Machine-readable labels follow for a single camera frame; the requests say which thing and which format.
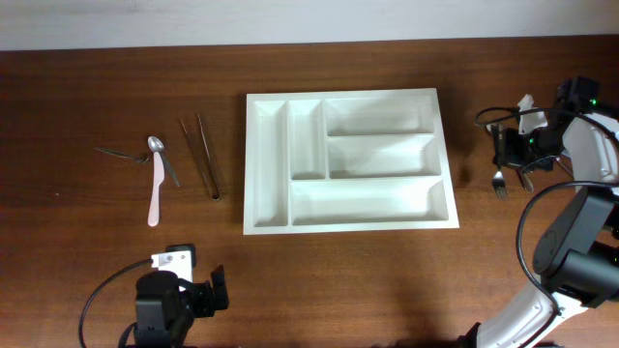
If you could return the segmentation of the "silver fork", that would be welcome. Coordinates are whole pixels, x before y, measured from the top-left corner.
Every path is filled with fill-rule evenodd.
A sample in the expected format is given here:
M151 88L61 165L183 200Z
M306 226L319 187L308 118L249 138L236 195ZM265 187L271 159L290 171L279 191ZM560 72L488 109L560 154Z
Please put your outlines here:
M507 200L508 193L506 188L506 181L501 169L501 166L497 166L497 170L491 181L492 187L494 189L495 195L500 200Z

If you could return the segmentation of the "silver tablespoon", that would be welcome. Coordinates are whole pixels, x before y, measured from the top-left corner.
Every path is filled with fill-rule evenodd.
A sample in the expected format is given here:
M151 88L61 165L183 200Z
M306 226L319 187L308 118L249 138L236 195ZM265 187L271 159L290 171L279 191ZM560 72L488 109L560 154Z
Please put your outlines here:
M517 175L517 177L519 179L519 182L520 182L522 188L526 192L531 193L531 192L534 191L534 186L533 186L531 180L528 178L527 173L522 168L519 168L519 169L516 170L516 175Z
M574 172L572 171L572 169L570 167L568 167L560 157L557 157L555 159L557 165L559 165L563 171L565 171L572 179L575 177Z

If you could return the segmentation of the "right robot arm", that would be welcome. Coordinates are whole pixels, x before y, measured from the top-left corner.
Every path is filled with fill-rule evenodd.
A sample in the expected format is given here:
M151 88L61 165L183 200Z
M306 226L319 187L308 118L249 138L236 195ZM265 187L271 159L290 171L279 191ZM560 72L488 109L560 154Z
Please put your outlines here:
M516 228L516 258L528 281L494 318L475 324L457 339L458 347L539 347L568 319L618 299L618 250L599 234L618 232L618 109L600 101L598 81L577 76L557 89L551 107L536 107L525 96L516 107L500 108L500 117L476 126L492 137L498 172L492 186L507 196L502 170L513 169L531 189L527 174L550 171L561 157L571 166L569 182L536 193ZM541 236L532 262L522 239L527 218L545 196L574 189L575 196Z

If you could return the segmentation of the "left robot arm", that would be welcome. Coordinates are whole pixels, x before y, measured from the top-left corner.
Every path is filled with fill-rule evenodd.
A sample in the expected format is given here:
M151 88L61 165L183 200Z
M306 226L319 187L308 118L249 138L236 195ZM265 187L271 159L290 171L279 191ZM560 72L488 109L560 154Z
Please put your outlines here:
M118 347L126 348L130 337L135 347L182 347L195 319L212 317L228 307L223 266L203 283L171 271L151 272L136 283L136 321L121 334Z

